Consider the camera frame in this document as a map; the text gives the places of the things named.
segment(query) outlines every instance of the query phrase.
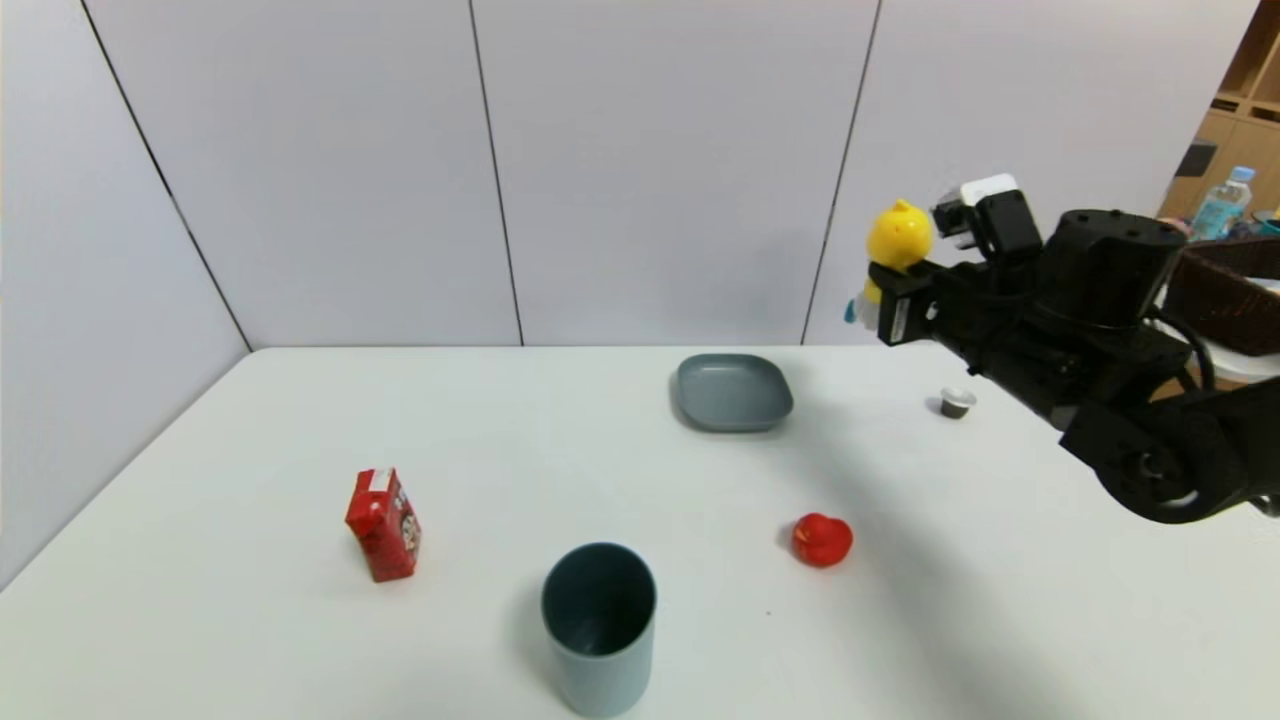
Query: gray plate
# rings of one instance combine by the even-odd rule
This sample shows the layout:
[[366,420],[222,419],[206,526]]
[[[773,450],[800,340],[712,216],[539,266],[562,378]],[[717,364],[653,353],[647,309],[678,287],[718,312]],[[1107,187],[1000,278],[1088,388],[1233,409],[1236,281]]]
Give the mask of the gray plate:
[[676,370],[676,404],[689,420],[718,433],[772,428],[795,401],[782,370],[755,355],[694,355]]

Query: red juice box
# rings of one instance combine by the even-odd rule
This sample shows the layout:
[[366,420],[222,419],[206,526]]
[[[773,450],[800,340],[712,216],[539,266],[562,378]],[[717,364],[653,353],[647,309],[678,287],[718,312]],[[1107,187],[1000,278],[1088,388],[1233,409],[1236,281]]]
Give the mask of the red juice box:
[[422,528],[399,484],[396,468],[365,470],[356,475],[356,492],[347,507],[347,525],[365,551],[375,583],[413,574]]

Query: wooden shelf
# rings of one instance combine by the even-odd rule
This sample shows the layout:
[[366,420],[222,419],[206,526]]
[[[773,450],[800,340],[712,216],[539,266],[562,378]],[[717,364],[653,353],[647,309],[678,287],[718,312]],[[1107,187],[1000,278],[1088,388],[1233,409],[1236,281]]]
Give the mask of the wooden shelf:
[[[1272,85],[1268,83],[1272,79],[1280,79],[1280,77],[1267,78],[1265,73],[1275,54],[1277,36],[1280,36],[1280,3],[1261,3],[1253,13],[1249,29],[1240,40],[1231,65],[1222,77],[1221,92],[1242,99],[1253,96],[1260,86],[1266,86],[1270,92]],[[1274,90],[1280,94],[1280,85],[1276,85]]]
[[1213,161],[1204,177],[1174,178],[1161,215],[1193,215],[1234,165],[1257,170],[1249,210],[1280,206],[1280,0],[1258,3],[1196,137],[1217,143]]

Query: brown basket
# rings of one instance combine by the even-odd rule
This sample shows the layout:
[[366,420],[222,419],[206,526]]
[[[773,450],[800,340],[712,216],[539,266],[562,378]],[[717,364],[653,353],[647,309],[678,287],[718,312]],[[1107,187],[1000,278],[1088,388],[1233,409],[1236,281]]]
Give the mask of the brown basket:
[[1169,281],[1165,310],[1238,352],[1280,352],[1280,295],[1245,278],[1280,279],[1280,238],[1188,245]]

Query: white wall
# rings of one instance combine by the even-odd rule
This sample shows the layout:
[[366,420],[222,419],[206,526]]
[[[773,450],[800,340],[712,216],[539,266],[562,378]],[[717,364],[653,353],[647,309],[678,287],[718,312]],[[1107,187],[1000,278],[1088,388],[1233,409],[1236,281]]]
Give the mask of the white wall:
[[1256,5],[884,0],[805,342],[874,342],[844,313],[896,197],[1009,172],[1041,232],[1075,208],[1155,213]]
[[475,0],[525,341],[796,343],[876,0]]
[[246,354],[79,3],[4,13],[0,587]]
[[466,0],[90,0],[257,347],[516,345]]

